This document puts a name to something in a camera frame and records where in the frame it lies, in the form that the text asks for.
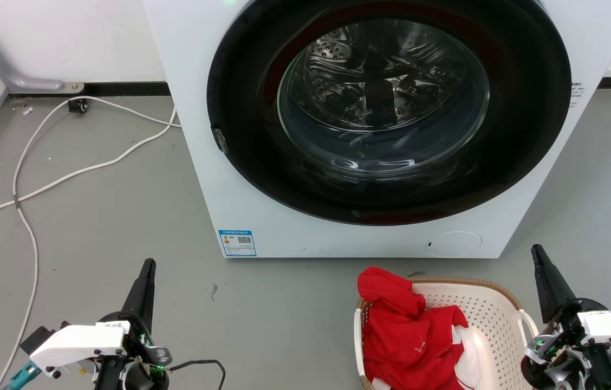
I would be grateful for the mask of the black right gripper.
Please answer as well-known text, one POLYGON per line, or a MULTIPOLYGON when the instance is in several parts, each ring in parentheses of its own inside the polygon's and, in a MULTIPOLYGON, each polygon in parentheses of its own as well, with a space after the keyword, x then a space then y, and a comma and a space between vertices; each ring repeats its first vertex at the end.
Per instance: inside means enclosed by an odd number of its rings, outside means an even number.
POLYGON ((521 372, 533 389, 611 389, 611 338, 586 333, 586 315, 607 314, 602 304, 576 299, 543 246, 531 247, 539 306, 547 328, 528 343, 521 372))

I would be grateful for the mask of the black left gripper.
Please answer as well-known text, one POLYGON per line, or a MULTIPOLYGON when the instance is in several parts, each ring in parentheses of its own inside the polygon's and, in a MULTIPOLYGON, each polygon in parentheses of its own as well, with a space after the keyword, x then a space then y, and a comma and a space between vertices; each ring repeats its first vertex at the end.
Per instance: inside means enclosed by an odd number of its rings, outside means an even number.
POLYGON ((170 386, 165 366, 172 357, 167 348, 157 346, 151 338, 156 266, 154 259, 145 259, 121 311, 100 320, 104 325, 127 321, 129 331, 123 335, 120 349, 112 355, 98 354, 94 358, 95 389, 168 389, 170 386))

